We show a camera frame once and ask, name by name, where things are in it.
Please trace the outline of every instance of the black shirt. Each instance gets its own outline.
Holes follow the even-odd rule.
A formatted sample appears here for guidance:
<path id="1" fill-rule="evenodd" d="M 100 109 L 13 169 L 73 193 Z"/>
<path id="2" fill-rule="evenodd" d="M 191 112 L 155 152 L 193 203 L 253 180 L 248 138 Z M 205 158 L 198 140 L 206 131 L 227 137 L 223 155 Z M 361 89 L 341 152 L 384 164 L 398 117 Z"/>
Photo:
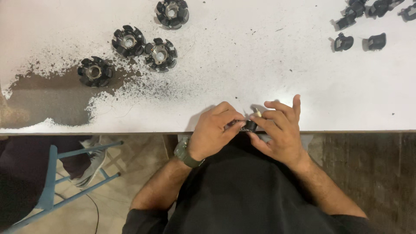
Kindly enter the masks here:
<path id="1" fill-rule="evenodd" d="M 134 209 L 123 234 L 374 233 L 367 219 L 330 216 L 308 200 L 286 166 L 228 145 L 192 170 L 169 221 L 166 211 Z"/>

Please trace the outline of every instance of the shirt sleeve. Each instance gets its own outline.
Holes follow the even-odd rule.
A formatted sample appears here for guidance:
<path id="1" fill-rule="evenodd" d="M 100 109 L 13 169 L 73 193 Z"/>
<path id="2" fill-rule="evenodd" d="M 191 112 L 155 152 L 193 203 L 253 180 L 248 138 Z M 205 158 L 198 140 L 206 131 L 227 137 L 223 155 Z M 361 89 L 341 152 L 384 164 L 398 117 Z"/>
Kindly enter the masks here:
<path id="1" fill-rule="evenodd" d="M 168 212 L 132 209 L 122 234 L 161 234 L 168 223 Z"/>
<path id="2" fill-rule="evenodd" d="M 370 225 L 368 219 L 363 217 L 337 214 L 331 215 L 340 222 L 350 233 L 355 234 L 376 234 L 376 230 Z"/>

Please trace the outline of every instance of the floor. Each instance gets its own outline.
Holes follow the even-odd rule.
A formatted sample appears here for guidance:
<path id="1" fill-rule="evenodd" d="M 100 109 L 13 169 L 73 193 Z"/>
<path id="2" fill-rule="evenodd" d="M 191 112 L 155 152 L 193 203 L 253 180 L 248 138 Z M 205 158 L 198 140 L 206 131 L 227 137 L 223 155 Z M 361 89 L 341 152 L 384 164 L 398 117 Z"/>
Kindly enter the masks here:
<path id="1" fill-rule="evenodd" d="M 89 193 L 99 208 L 100 234 L 121 233 L 130 201 L 167 161 L 161 135 L 103 138 L 104 143 L 117 140 L 125 144 L 108 150 L 103 168 L 109 175 L 121 172 L 121 177 Z M 303 135 L 302 143 L 381 233 L 416 234 L 416 134 L 315 134 Z M 66 175 L 62 164 L 58 172 Z M 99 174 L 94 183 L 101 179 Z M 57 187 L 64 197 L 78 191 L 69 182 Z M 83 196 L 17 233 L 93 234 L 96 224 L 96 207 Z"/>

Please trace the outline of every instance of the finger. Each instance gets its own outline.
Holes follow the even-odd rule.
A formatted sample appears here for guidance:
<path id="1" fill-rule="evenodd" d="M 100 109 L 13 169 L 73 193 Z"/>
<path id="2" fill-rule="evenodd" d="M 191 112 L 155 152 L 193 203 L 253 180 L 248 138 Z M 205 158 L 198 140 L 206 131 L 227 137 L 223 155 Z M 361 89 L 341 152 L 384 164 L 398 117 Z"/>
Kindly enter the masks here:
<path id="1" fill-rule="evenodd" d="M 277 139 L 282 134 L 282 130 L 272 121 L 265 120 L 261 117 L 251 117 L 250 119 L 259 127 L 263 128 L 272 139 Z"/>
<path id="2" fill-rule="evenodd" d="M 291 123 L 297 123 L 295 112 L 291 107 L 281 102 L 264 102 L 264 106 L 283 112 Z"/>
<path id="3" fill-rule="evenodd" d="M 229 129 L 223 132 L 223 137 L 227 141 L 227 144 L 231 139 L 233 139 L 241 130 L 241 128 L 245 125 L 245 121 L 238 121 L 235 122 Z"/>
<path id="4" fill-rule="evenodd" d="M 279 110 L 266 110 L 262 116 L 266 119 L 272 119 L 281 130 L 286 130 L 291 126 L 285 114 Z"/>
<path id="5" fill-rule="evenodd" d="M 220 114 L 227 110 L 235 110 L 228 102 L 222 102 L 212 109 L 214 115 Z"/>
<path id="6" fill-rule="evenodd" d="M 241 120 L 241 121 L 245 120 L 244 116 L 235 110 L 225 111 L 221 114 L 218 114 L 217 117 L 219 121 L 218 124 L 221 125 L 222 127 L 230 123 L 233 120 Z"/>
<path id="7" fill-rule="evenodd" d="M 295 112 L 296 120 L 299 122 L 300 119 L 300 95 L 296 94 L 293 97 L 293 110 Z"/>
<path id="8" fill-rule="evenodd" d="M 260 152 L 267 156 L 272 155 L 272 150 L 269 148 L 269 146 L 262 140 L 260 140 L 259 136 L 253 132 L 247 132 L 248 136 L 250 137 L 251 144 Z"/>

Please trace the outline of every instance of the person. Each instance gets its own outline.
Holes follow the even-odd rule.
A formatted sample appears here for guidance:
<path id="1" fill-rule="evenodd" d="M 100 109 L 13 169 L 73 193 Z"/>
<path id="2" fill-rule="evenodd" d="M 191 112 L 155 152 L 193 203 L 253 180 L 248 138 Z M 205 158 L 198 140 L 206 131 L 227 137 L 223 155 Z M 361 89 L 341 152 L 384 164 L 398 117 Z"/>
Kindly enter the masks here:
<path id="1" fill-rule="evenodd" d="M 49 149 L 58 153 L 99 144 L 92 136 L 16 136 L 0 141 L 0 232 L 26 217 L 37 205 L 48 170 Z M 106 158 L 96 150 L 60 159 L 71 183 L 88 187 Z"/>
<path id="2" fill-rule="evenodd" d="M 205 161 L 192 169 L 173 158 L 159 169 L 134 197 L 122 233 L 374 233 L 302 148 L 300 95 L 293 107 L 264 105 L 274 110 L 251 120 L 271 137 L 267 143 L 239 134 L 245 118 L 227 102 L 203 113 L 186 150 Z"/>

